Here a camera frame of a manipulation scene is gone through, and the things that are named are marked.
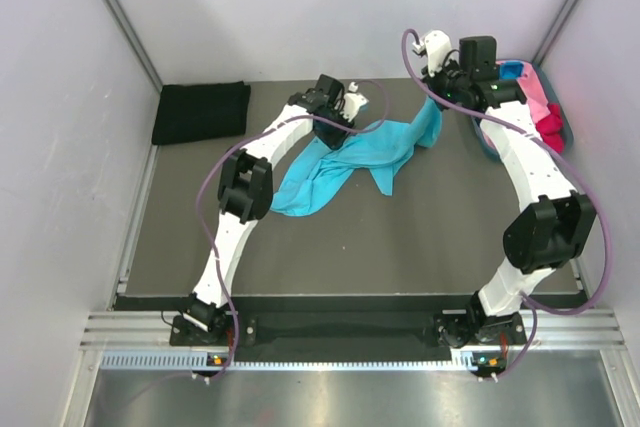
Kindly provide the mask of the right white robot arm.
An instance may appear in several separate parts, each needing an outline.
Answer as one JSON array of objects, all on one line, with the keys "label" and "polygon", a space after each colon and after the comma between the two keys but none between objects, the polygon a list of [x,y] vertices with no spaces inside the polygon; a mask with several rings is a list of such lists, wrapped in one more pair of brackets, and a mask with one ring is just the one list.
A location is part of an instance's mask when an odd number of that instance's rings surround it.
[{"label": "right white robot arm", "polygon": [[497,152],[515,189],[519,214],[503,234],[505,258],[462,315],[437,318],[443,342],[460,348],[489,343],[515,324],[522,298],[581,254],[596,211],[552,159],[532,118],[519,75],[503,76],[491,36],[466,37],[457,48],[440,30],[414,45],[427,59],[423,83],[447,102],[474,112],[475,124]]}]

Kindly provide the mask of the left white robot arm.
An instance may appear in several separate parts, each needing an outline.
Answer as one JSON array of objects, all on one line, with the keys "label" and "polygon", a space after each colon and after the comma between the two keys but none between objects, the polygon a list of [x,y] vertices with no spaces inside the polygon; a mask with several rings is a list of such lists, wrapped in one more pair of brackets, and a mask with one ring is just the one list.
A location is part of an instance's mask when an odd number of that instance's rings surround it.
[{"label": "left white robot arm", "polygon": [[182,310],[184,330],[198,342],[211,345],[227,335],[231,285],[251,232],[271,208],[274,168],[309,134],[331,150],[341,147],[367,103],[356,83],[321,75],[313,87],[289,97],[261,134],[230,148],[217,163],[217,228],[205,231],[212,241],[209,257]]}]

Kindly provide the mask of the light blue t shirt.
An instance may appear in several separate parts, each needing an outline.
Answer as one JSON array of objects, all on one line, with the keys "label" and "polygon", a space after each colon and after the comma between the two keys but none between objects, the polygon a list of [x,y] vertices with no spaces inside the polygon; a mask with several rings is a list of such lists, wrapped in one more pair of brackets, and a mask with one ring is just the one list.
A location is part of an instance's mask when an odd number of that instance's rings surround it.
[{"label": "light blue t shirt", "polygon": [[394,178],[415,150],[433,147],[443,116],[431,99],[409,122],[386,121],[373,132],[349,138],[338,150],[313,140],[290,164],[271,211],[288,217],[313,215],[326,207],[352,174],[368,171],[381,194],[393,194]]}]

